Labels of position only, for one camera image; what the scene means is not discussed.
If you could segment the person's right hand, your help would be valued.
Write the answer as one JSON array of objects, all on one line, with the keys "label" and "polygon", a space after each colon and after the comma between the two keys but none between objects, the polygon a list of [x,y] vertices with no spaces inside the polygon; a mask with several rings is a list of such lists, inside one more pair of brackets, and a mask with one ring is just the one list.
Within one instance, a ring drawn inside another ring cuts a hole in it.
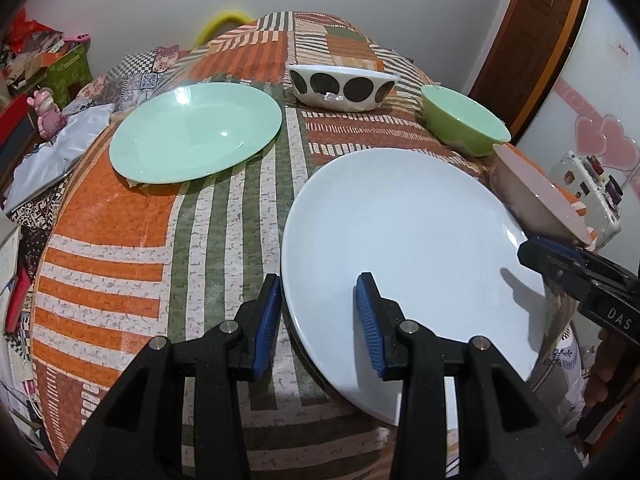
[{"label": "person's right hand", "polygon": [[[590,375],[587,380],[587,385],[584,390],[585,409],[582,413],[587,415],[597,404],[604,402],[608,398],[608,383],[611,381],[614,373],[617,370],[620,359],[622,358],[625,349],[627,347],[627,341],[620,334],[610,332],[605,328],[601,328],[599,335],[600,344],[594,358],[593,366],[590,370]],[[633,386],[635,382],[639,381],[639,361],[634,374],[629,379],[629,385]],[[639,402],[639,383],[634,388],[634,391],[626,396],[624,405],[634,406]],[[594,434],[602,434],[606,426],[608,426],[615,418],[613,411],[606,414],[605,417],[599,422],[597,429],[593,431]]]}]

